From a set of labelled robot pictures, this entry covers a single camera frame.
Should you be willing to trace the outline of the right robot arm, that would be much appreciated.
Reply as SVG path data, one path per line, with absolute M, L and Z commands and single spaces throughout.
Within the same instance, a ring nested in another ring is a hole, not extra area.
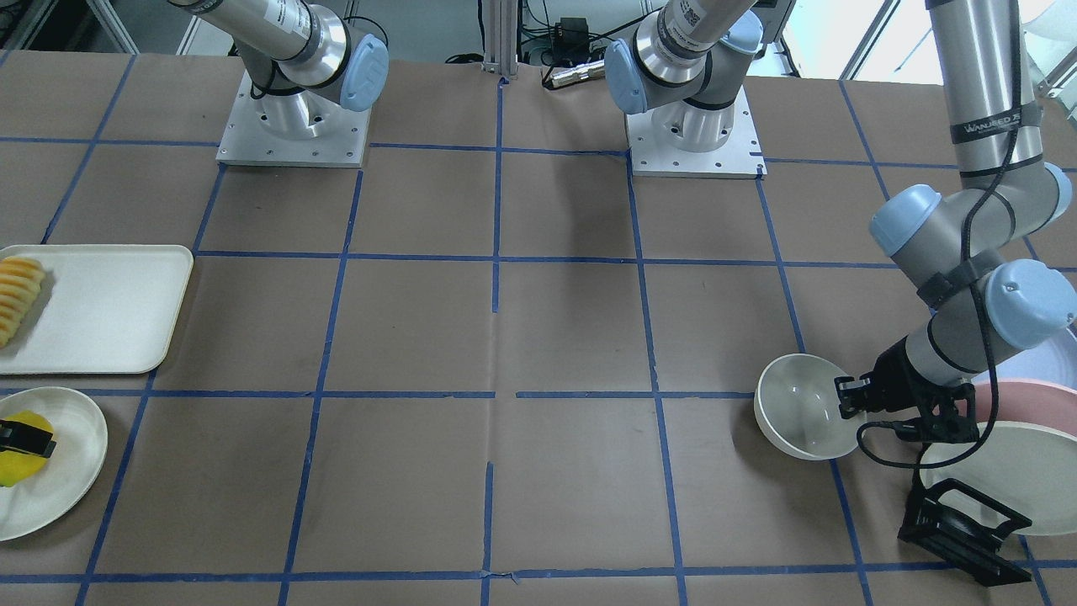
M 276 74 L 353 112 L 369 110 L 389 73 L 387 42 L 351 34 L 345 19 L 307 1 L 167 1 L 212 24 L 252 54 L 267 59 L 261 91 L 272 91 Z M 3 260 L 3 348 L 15 337 L 41 295 L 44 269 L 37 260 Z M 23 419 L 3 419 L 3 453 L 50 459 L 51 429 Z

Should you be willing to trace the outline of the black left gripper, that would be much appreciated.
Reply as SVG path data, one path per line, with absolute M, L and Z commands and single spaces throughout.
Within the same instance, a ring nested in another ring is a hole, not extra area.
M 900 412 L 915 409 L 918 417 L 900 423 L 897 437 L 920 443 L 974 443 L 981 437 L 974 387 L 965 380 L 941 385 L 920 375 L 913 367 L 905 340 L 877 357 L 873 371 L 862 377 L 834 379 L 838 410 L 852 419 L 870 410 Z

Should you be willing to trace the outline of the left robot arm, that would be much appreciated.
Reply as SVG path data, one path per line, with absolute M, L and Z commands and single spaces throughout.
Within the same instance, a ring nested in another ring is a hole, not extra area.
M 978 424 L 959 415 L 968 380 L 1037 348 L 1074 322 L 1074 288 L 1038 260 L 1001 248 L 1060 219 L 1073 184 L 1043 160 L 1040 123 L 1016 1 L 928 1 L 962 187 L 917 184 L 883 205 L 869 231 L 915 285 L 932 316 L 881 353 L 872 371 L 836 377 L 845 419 L 915 409 L 904 439 L 969 443 Z M 761 44 L 750 1 L 669 1 L 629 39 L 604 51 L 623 114 L 679 107 L 727 114 Z

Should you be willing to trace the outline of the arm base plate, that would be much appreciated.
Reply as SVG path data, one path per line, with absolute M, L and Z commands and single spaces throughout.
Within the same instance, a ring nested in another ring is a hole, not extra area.
M 768 173 L 747 95 L 719 110 L 668 104 L 624 118 L 634 175 L 756 179 Z
M 215 158 L 243 167 L 361 168 L 370 116 L 311 91 L 260 93 L 244 73 Z

